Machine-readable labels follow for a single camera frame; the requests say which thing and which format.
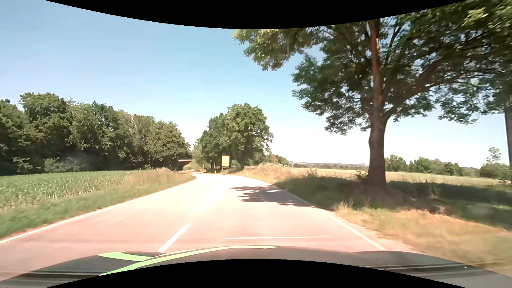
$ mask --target treeline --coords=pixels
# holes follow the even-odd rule
[[[439,159],[419,157],[414,161],[405,162],[402,157],[390,155],[386,158],[386,171],[402,171],[430,173],[451,176],[485,177],[501,180],[512,180],[512,170],[502,163],[502,153],[497,148],[489,148],[489,157],[480,168],[460,167],[458,163],[443,162]]]
[[[0,99],[0,175],[174,168],[190,157],[176,124],[53,93]]]
[[[192,151],[193,162],[187,167],[217,168],[223,155],[229,155],[232,170],[258,163],[287,163],[273,155],[270,147],[274,135],[266,124],[267,117],[258,106],[234,104],[227,112],[211,118]]]
[[[315,168],[315,169],[341,169],[341,170],[367,170],[364,165],[344,165],[338,163],[294,163],[296,168]]]

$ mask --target road sign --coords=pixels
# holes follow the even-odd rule
[[[222,155],[222,167],[229,167],[229,155]]]

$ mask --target cornfield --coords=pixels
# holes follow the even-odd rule
[[[129,184],[143,186],[154,180],[152,178],[163,176],[176,177],[170,171],[155,173],[153,170],[3,176],[0,177],[0,211],[21,205],[34,206],[47,200],[91,194],[110,187]]]

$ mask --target road edge line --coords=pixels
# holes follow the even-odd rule
[[[231,176],[239,176],[239,177],[250,178],[250,177],[240,176],[240,175],[231,175]],[[387,251],[387,249],[386,249],[386,248],[384,248],[384,247],[380,246],[380,245],[379,245],[379,244],[377,244],[375,241],[373,241],[373,240],[371,240],[370,238],[366,237],[365,235],[361,234],[360,232],[358,232],[357,230],[355,230],[355,229],[353,229],[352,227],[348,226],[347,224],[345,224],[345,223],[343,223],[343,222],[339,221],[339,220],[338,220],[338,219],[336,219],[334,216],[332,216],[332,215],[330,215],[329,213],[325,212],[322,208],[320,208],[320,207],[316,206],[315,204],[310,203],[310,202],[308,202],[308,201],[306,201],[306,200],[304,200],[304,199],[302,199],[302,198],[298,197],[297,195],[295,195],[295,194],[293,194],[293,193],[291,193],[291,192],[289,192],[289,191],[283,190],[283,189],[281,189],[281,188],[279,188],[279,187],[275,186],[274,184],[267,183],[267,182],[265,182],[265,181],[261,181],[261,182],[266,183],[266,184],[268,184],[268,185],[272,185],[272,186],[274,186],[275,188],[277,188],[278,190],[283,191],[283,192],[287,193],[288,195],[291,195],[291,196],[293,196],[293,197],[297,198],[298,200],[300,200],[300,201],[302,201],[302,202],[306,203],[307,205],[310,205],[310,206],[312,206],[312,207],[318,208],[318,209],[320,210],[320,212],[322,212],[323,214],[325,214],[326,216],[328,216],[329,218],[331,218],[332,220],[334,220],[336,223],[338,223],[338,224],[342,225],[343,227],[347,228],[348,230],[352,231],[352,232],[353,232],[354,234],[356,234],[357,236],[359,236],[359,237],[361,237],[362,239],[366,240],[366,242],[370,243],[371,245],[374,245],[375,247],[379,248],[379,250],[381,250],[381,251]]]
[[[176,186],[173,186],[173,187],[169,187],[167,189],[164,189],[162,191],[157,191],[157,192],[154,192],[154,193],[151,193],[151,194],[148,194],[148,195],[144,195],[142,197],[139,197],[139,198],[135,198],[135,199],[132,199],[132,200],[128,200],[128,201],[125,201],[125,202],[122,202],[122,203],[117,203],[115,205],[112,205],[112,206],[108,206],[108,207],[105,207],[105,208],[101,208],[101,209],[98,209],[98,210],[94,210],[94,211],[91,211],[91,212],[87,212],[85,214],[82,214],[82,215],[78,215],[78,216],[75,216],[75,217],[72,217],[72,218],[68,218],[68,219],[65,219],[65,220],[61,220],[59,222],[56,222],[56,223],[53,223],[53,224],[50,224],[48,226],[44,226],[44,227],[41,227],[41,228],[37,228],[35,230],[32,230],[30,232],[26,232],[26,233],[23,233],[23,234],[19,234],[19,235],[16,235],[16,236],[13,236],[13,237],[10,237],[10,238],[7,238],[5,240],[1,240],[0,239],[0,244],[3,244],[5,242],[9,242],[9,241],[12,241],[12,240],[15,240],[15,239],[18,239],[18,238],[21,238],[21,237],[24,237],[24,236],[28,236],[30,234],[34,234],[36,232],[40,232],[40,231],[43,231],[43,230],[46,230],[46,229],[49,229],[49,228],[53,228],[55,226],[59,226],[59,225],[62,225],[62,224],[65,224],[65,223],[68,223],[68,222],[72,222],[72,221],[76,221],[76,220],[80,220],[82,218],[86,218],[88,216],[92,216],[94,214],[97,214],[97,213],[100,213],[100,212],[104,212],[104,211],[107,211],[107,210],[110,210],[112,208],[115,208],[117,206],[121,206],[123,204],[126,204],[126,203],[130,203],[130,202],[133,202],[133,201],[136,201],[136,200],[139,200],[139,199],[142,199],[142,198],[146,198],[146,197],[149,197],[149,196],[152,196],[152,195],[155,195],[155,194],[160,194],[160,193],[163,193],[163,192],[166,192],[168,190],[171,190],[173,188],[177,188],[177,187],[181,187],[181,186],[184,186],[186,184],[189,184],[189,183],[192,183],[194,182],[194,180],[196,179],[192,179],[190,181],[187,181],[185,183],[181,183],[179,185],[176,185]]]

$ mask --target car hood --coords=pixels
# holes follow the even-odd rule
[[[0,288],[50,287],[133,269],[195,261],[283,259],[362,266],[433,279],[462,287],[512,287],[512,277],[419,253],[400,251],[340,252],[293,246],[223,246],[169,253],[112,252],[66,261],[4,281]]]

